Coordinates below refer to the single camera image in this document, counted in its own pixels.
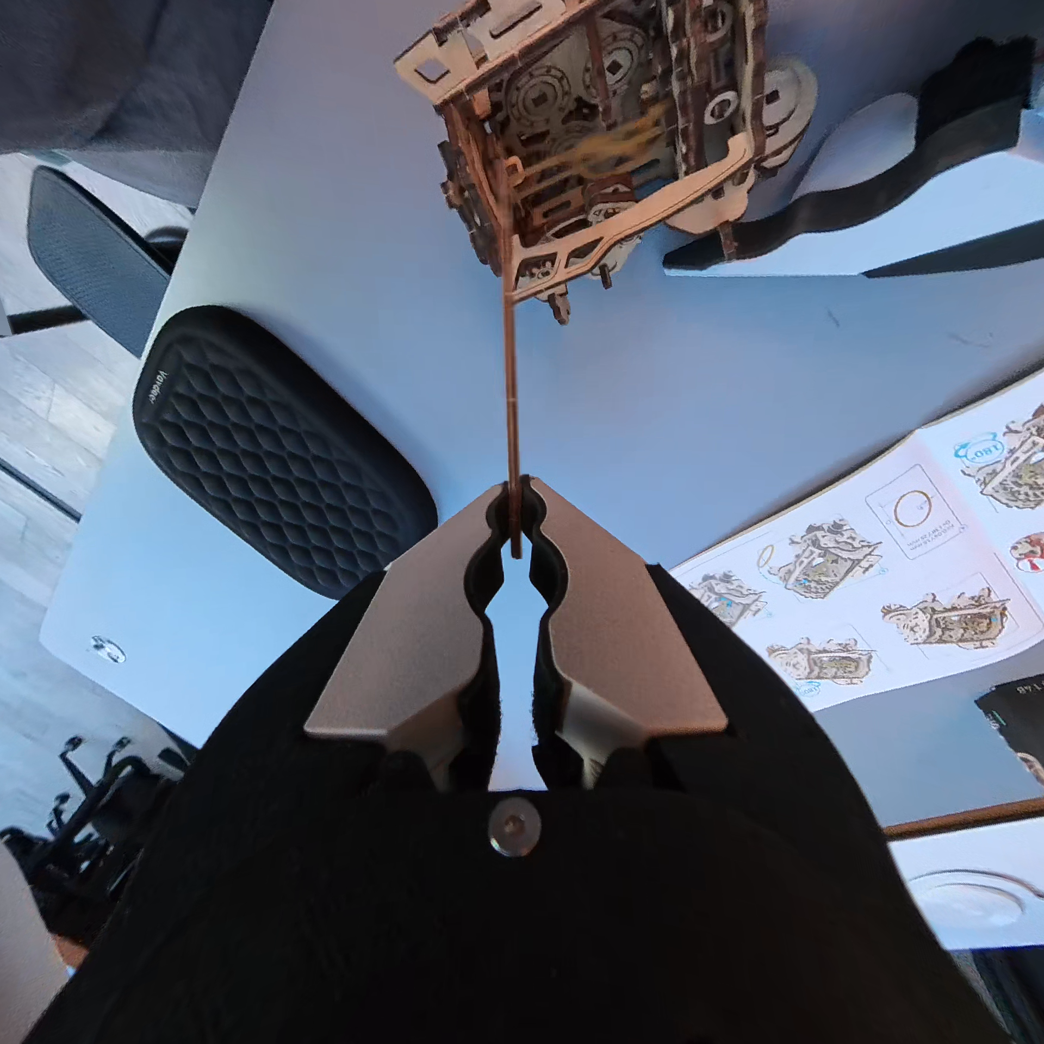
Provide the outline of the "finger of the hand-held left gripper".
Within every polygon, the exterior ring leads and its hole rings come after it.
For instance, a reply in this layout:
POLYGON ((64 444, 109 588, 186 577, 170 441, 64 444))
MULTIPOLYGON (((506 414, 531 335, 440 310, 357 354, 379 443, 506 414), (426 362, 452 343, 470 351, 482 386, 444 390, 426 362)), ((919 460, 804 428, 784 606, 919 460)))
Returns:
POLYGON ((672 277, 893 278, 1042 258, 1042 54, 1029 35, 960 48, 821 144, 790 201, 665 254, 672 277))

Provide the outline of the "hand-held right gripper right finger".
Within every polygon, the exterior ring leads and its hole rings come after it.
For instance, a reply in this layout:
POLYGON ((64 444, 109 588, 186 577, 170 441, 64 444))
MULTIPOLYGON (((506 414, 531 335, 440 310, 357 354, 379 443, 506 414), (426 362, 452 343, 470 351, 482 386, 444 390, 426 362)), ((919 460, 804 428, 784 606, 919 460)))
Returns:
POLYGON ((530 476, 524 531, 529 580, 547 604, 532 686, 545 785, 590 788, 617 750, 723 734, 723 708, 644 559, 530 476))

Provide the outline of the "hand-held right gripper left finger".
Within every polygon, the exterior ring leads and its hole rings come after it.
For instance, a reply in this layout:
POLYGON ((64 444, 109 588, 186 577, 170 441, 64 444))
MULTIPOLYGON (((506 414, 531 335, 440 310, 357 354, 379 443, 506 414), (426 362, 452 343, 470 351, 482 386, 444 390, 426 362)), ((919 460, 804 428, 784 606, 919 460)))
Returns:
POLYGON ((506 484, 397 557, 321 692, 306 733, 407 751, 438 790, 484 790, 501 729, 487 608, 503 584, 506 484))

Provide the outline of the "thin wooden stick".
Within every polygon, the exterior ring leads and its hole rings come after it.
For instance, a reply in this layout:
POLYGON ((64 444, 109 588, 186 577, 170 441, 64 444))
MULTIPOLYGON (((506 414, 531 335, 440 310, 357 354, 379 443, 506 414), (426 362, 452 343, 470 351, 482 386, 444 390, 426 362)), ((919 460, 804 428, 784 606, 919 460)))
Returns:
POLYGON ((507 530, 511 555, 523 556, 521 529, 520 435, 518 409, 517 349, 515 348, 515 266, 513 262, 513 207, 506 172, 502 172, 500 195, 501 235, 501 288, 503 372, 506 425, 507 462, 507 530))

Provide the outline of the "yellow rubber band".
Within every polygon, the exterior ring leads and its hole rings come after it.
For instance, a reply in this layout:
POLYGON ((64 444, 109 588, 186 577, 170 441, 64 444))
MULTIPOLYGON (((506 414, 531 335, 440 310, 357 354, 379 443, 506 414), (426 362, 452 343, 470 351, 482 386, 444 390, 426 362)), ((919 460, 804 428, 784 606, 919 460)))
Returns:
POLYGON ((586 177, 597 177, 619 167, 633 170, 658 152, 665 134, 663 110, 650 110, 634 121, 585 138, 557 156, 555 163, 586 177))

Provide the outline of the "wooden mechanical model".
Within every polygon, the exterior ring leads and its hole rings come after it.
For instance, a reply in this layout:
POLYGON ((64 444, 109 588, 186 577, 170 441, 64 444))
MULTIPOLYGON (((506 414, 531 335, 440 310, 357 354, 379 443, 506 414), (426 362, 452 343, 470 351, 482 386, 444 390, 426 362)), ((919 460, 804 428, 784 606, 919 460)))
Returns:
POLYGON ((502 172, 513 207, 515 305, 570 317, 569 284, 611 287, 648 228, 721 234, 784 166, 815 111, 816 75, 769 60, 767 3, 475 1, 395 60, 448 139, 442 191, 479 261, 501 277, 502 172), (582 176, 555 158, 663 110, 665 137, 635 169, 582 176))

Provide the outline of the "black padded wrist rest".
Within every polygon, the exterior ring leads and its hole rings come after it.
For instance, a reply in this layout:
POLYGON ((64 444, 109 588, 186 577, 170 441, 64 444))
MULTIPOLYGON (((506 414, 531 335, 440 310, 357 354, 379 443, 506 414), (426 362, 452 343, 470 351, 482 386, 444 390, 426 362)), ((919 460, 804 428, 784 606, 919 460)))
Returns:
POLYGON ((272 333, 218 306, 155 337, 134 426, 160 471, 292 580, 338 600, 437 528, 413 466, 272 333))

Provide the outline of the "printed instruction booklet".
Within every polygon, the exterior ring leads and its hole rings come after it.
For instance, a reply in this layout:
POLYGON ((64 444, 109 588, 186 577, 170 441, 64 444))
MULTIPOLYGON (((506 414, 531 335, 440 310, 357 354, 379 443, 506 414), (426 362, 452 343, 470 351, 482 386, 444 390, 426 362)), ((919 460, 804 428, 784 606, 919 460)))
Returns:
POLYGON ((672 571, 813 710, 1042 645, 1042 389, 903 438, 672 571))

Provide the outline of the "black office chair base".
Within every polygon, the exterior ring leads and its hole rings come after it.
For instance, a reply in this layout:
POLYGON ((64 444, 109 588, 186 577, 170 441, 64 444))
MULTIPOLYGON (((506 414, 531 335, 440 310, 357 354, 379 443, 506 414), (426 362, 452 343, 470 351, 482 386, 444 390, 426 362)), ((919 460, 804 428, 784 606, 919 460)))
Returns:
POLYGON ((198 752, 176 734, 168 736, 170 743, 158 753, 159 769, 130 753, 130 738, 118 739, 97 781, 72 759, 84 738, 70 737, 60 761, 84 800, 70 809, 72 794, 57 794, 43 836, 16 826, 2 830, 51 934, 89 949, 115 912, 164 806, 198 752))

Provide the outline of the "thin plywood sheet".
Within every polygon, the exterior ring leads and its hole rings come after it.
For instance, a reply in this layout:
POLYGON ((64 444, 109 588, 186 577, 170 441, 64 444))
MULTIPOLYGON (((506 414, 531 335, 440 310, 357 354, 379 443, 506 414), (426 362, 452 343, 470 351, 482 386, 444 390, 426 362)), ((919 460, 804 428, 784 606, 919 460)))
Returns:
POLYGON ((1026 821, 1026 818, 1039 818, 1042 816, 1043 798, 1033 798, 972 808, 948 813, 945 816, 916 818, 910 822, 883 826, 881 829, 889 841, 898 843, 987 826, 1018 823, 1026 821))

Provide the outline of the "black cardboard box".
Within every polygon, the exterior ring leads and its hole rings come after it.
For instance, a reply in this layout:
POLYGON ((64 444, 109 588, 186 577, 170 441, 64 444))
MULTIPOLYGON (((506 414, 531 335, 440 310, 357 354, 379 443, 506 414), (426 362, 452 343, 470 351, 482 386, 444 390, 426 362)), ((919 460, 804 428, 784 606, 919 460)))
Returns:
POLYGON ((975 705, 1043 785, 1043 674, 997 685, 975 705))

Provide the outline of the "white box lid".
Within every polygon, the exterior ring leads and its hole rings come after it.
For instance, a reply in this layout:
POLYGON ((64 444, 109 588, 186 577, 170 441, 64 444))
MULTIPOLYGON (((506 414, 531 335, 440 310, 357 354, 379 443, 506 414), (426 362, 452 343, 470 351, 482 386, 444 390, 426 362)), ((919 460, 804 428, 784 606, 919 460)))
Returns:
POLYGON ((889 843, 921 914, 948 950, 1043 944, 1042 824, 889 843))

